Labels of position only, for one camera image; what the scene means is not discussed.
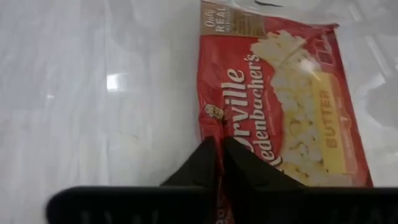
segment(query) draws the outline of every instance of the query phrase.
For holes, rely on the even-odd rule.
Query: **marble countertop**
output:
[[[349,21],[385,10],[335,1],[278,3]],[[67,187],[157,185],[179,168],[200,142],[199,5],[0,0],[0,223],[44,223],[45,201]],[[340,44],[376,186],[398,185],[397,36]]]

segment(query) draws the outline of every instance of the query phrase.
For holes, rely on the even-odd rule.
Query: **white marble surface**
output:
[[[385,11],[280,1],[351,22]],[[0,223],[44,223],[58,190],[157,185],[184,162],[199,143],[198,18],[198,0],[0,0]],[[398,185],[389,30],[341,41],[377,186]]]

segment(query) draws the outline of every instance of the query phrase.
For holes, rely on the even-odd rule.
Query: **popcorn bag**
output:
[[[233,136],[308,186],[371,185],[335,28],[202,1],[202,137]]]

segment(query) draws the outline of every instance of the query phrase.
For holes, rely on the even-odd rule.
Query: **white surface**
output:
[[[317,7],[349,22],[385,11],[365,3]],[[179,168],[199,142],[198,18],[197,0],[0,1],[0,223],[43,223],[70,186],[157,185]],[[340,45],[378,186],[398,185],[389,30]]]

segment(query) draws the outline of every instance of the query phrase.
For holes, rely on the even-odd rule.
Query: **yellow butter label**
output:
[[[331,85],[332,74],[313,74],[312,91],[315,104],[315,122],[320,135],[323,164],[330,173],[346,173],[346,161],[339,114]]]

